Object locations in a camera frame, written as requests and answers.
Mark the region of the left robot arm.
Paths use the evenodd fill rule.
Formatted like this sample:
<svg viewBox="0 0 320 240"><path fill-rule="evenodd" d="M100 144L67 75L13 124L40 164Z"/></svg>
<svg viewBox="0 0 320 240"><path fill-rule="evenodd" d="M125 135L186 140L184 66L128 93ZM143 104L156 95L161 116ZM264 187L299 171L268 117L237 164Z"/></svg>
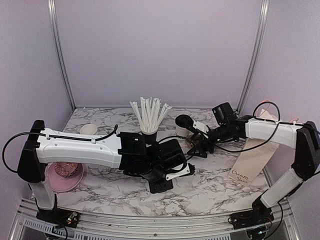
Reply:
<svg viewBox="0 0 320 240"><path fill-rule="evenodd" d="M64 215L45 177L48 164L65 162L118 169L147 180L152 194L171 190L174 178L194 174L195 167L185 157L176 136L163 143L146 143L139 133L117 130L115 125L107 135L74 134L50 129L43 120L36 120L29 132L18 133L4 144L1 157L6 156L13 140L27 136L17 169L7 169L29 183L39 211L53 223L60 222Z"/></svg>

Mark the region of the black cup lid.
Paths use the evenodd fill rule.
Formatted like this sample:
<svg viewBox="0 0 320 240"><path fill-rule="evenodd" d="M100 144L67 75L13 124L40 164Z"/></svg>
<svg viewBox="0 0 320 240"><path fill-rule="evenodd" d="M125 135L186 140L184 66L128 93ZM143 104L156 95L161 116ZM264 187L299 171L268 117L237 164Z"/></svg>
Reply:
<svg viewBox="0 0 320 240"><path fill-rule="evenodd" d="M193 127L194 121L189 115L181 114L175 118L175 124L180 128L189 129Z"/></svg>

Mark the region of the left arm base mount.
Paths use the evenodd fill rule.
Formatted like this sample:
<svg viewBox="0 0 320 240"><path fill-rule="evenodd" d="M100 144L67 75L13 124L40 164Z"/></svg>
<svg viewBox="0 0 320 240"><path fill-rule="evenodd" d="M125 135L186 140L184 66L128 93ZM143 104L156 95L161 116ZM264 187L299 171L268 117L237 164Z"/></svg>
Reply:
<svg viewBox="0 0 320 240"><path fill-rule="evenodd" d="M53 209L42 209L37 205L36 218L48 223L58 224L62 227L76 228L79 223L80 213L73 210L62 209L58 207L57 195L54 195Z"/></svg>

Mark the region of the white paper coffee cup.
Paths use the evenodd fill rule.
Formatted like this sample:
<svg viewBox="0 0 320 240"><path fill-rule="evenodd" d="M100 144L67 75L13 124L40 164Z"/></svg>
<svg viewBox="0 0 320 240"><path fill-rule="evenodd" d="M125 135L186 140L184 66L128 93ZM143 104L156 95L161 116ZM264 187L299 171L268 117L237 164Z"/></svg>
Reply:
<svg viewBox="0 0 320 240"><path fill-rule="evenodd" d="M181 137L188 137L191 134L191 132L188 129L180 127L178 125L175 126L175 132L177 136Z"/></svg>

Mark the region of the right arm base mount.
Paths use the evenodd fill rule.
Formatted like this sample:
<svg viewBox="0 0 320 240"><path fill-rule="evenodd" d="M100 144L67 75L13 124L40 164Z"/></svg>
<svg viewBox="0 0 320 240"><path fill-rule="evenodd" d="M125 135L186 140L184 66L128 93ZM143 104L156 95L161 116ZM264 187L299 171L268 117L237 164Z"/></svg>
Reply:
<svg viewBox="0 0 320 240"><path fill-rule="evenodd" d="M252 203L251 210L232 213L228 218L228 222L232 224L234 230L237 230L268 222L271 223L274 219L271 208L266 207L261 201L261 196L259 196Z"/></svg>

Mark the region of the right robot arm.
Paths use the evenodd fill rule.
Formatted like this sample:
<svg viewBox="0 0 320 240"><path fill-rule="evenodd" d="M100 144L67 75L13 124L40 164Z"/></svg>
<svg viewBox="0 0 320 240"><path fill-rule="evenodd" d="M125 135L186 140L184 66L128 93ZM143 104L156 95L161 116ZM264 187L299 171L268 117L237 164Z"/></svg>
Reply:
<svg viewBox="0 0 320 240"><path fill-rule="evenodd" d="M246 140L229 172L229 177L243 185L249 185L275 154L279 146L295 151L292 165L266 192L252 204L247 219L258 224L267 216L267 209L273 207L286 196L293 194L304 182L318 174L320 165L320 132L312 121L285 122L279 115L270 115L264 110L257 115L238 116L228 102L212 110L217 128L210 129L205 124L186 116L181 127L195 135L200 135L198 146L204 153L214 148L230 153L221 146L223 142Z"/></svg>

